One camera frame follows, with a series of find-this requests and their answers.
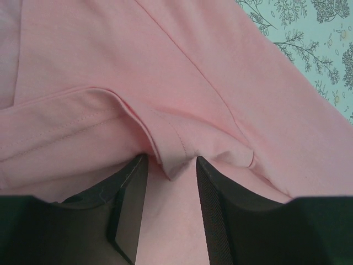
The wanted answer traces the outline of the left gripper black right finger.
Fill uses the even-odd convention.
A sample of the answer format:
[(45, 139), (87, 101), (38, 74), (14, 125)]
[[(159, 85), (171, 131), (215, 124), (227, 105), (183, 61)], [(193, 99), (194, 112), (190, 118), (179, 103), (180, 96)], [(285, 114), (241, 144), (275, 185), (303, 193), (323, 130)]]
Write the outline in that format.
[(197, 186), (211, 264), (351, 264), (352, 197), (282, 204), (246, 189), (203, 157)]

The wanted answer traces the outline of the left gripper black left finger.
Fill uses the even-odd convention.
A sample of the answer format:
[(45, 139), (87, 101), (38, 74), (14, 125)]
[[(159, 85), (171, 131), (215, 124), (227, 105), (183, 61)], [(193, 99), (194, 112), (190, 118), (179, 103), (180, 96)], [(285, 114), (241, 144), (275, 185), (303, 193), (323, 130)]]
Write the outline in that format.
[(61, 203), (1, 197), (2, 264), (135, 264), (148, 157)]

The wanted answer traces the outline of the pink t shirt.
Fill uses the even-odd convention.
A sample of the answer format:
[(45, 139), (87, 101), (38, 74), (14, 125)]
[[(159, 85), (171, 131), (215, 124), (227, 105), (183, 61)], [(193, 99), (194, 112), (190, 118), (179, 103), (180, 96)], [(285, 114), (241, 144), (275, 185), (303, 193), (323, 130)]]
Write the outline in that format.
[(352, 194), (352, 126), (234, 1), (2, 1), (1, 194), (151, 159), (138, 264), (208, 264), (196, 159), (264, 197)]

